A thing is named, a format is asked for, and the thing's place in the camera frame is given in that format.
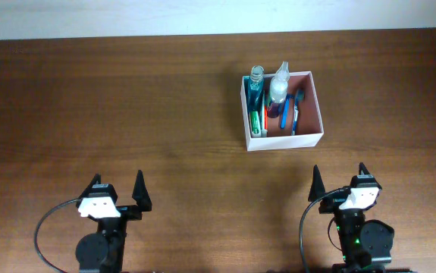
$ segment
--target wood grain surface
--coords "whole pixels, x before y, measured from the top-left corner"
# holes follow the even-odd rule
[[[246,152],[240,78],[283,60],[313,72],[325,135]],[[131,204],[138,169],[153,210],[128,224],[125,271],[301,271],[312,167],[332,190],[360,162],[383,186],[367,219],[396,231],[390,267],[436,272],[436,29],[0,41],[0,272],[50,272],[42,215],[95,173]],[[316,268],[342,262],[330,219],[305,223]],[[95,231],[71,206],[40,247],[74,272]]]

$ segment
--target bottle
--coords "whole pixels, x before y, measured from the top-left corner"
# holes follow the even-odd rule
[[[267,114],[270,118],[278,117],[283,111],[289,79],[288,61],[284,61],[270,83],[270,94],[268,94],[267,101]]]
[[[265,70],[260,65],[256,65],[251,69],[251,74],[248,80],[248,112],[259,111],[260,99],[263,91],[263,72]]]

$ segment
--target toothbrush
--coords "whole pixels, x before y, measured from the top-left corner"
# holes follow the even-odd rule
[[[293,106],[293,129],[292,136],[295,136],[296,122],[299,119],[299,102],[303,101],[304,92],[302,89],[298,89],[295,96],[295,105]]]
[[[288,113],[288,101],[290,99],[293,99],[293,95],[287,95],[285,98],[284,108],[281,109],[281,122],[280,122],[280,128],[283,130],[285,129],[285,124],[287,123],[287,113]]]

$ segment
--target white box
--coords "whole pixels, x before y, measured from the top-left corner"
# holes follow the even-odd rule
[[[270,86],[270,80],[273,76],[274,74],[265,75],[265,83],[263,85],[265,92],[268,90]],[[287,113],[287,126],[285,129],[280,130],[278,127],[278,121],[281,119],[281,117],[269,118],[269,137],[251,137],[249,128],[249,115],[246,107],[245,81],[245,77],[243,77],[241,80],[241,108],[243,109],[246,149],[248,151],[313,147],[324,135],[321,112],[318,108],[318,100],[317,95],[315,94],[312,72],[306,71],[290,73],[287,92],[289,94],[295,94],[299,87],[303,88],[305,92],[304,100],[299,104],[299,118],[297,121],[295,136],[291,136],[291,127],[293,125],[293,103],[290,103]]]

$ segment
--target black cable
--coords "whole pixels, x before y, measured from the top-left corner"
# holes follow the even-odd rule
[[[69,204],[71,204],[71,203],[78,202],[78,201],[81,201],[81,199],[78,199],[78,198],[76,198],[76,199],[72,199],[72,200],[69,200],[69,201],[66,201],[66,202],[64,202],[64,203],[61,203],[61,204],[57,205],[56,207],[50,209],[47,213],[44,214],[44,216],[41,218],[41,220],[39,220],[39,223],[37,223],[37,226],[36,226],[36,231],[34,231],[34,248],[36,248],[37,255],[39,255],[39,258],[41,258],[41,260],[42,260],[45,264],[47,264],[48,267],[50,267],[50,268],[56,270],[57,272],[67,273],[66,271],[64,271],[64,270],[62,270],[62,269],[60,269],[60,268],[58,268],[58,267],[55,266],[55,265],[53,265],[50,261],[48,261],[48,260],[44,257],[44,255],[41,253],[41,250],[39,249],[39,246],[37,245],[37,234],[39,233],[39,228],[41,227],[41,224],[44,222],[44,220],[45,220],[48,216],[50,216],[53,212],[57,211],[58,209],[63,208],[63,207],[65,207],[65,206],[67,206],[67,205],[69,205]]]
[[[338,193],[338,192],[340,192],[340,191],[344,191],[344,190],[345,190],[345,189],[343,189],[343,188],[336,189],[336,190],[332,190],[332,191],[326,193],[325,195],[323,195],[323,196],[317,198],[316,201],[311,202],[311,203],[309,204],[309,206],[307,207],[307,209],[306,209],[306,210],[303,212],[303,214],[302,214],[302,218],[300,219],[299,244],[300,244],[300,256],[302,257],[302,264],[303,264],[304,269],[306,270],[306,273],[310,273],[310,271],[309,271],[309,267],[307,266],[306,256],[305,256],[305,254],[303,253],[303,239],[302,239],[302,238],[303,238],[303,222],[304,222],[304,220],[306,219],[307,212],[309,212],[309,210],[310,210],[310,209],[311,209],[311,208],[312,208],[312,207],[313,207],[317,202],[320,202],[320,201],[323,200],[325,197],[330,196],[331,194],[334,194],[334,193]]]
[[[332,225],[332,222],[335,220],[335,217],[333,217],[332,219],[331,219],[331,221],[329,222],[329,226],[327,227],[327,236],[329,236],[329,241],[332,243],[332,245],[335,247],[335,248],[337,248],[338,250],[340,250],[340,251],[342,251],[342,249],[340,249],[339,247],[337,247],[336,246],[336,244],[332,241],[332,239],[331,239],[331,225]]]

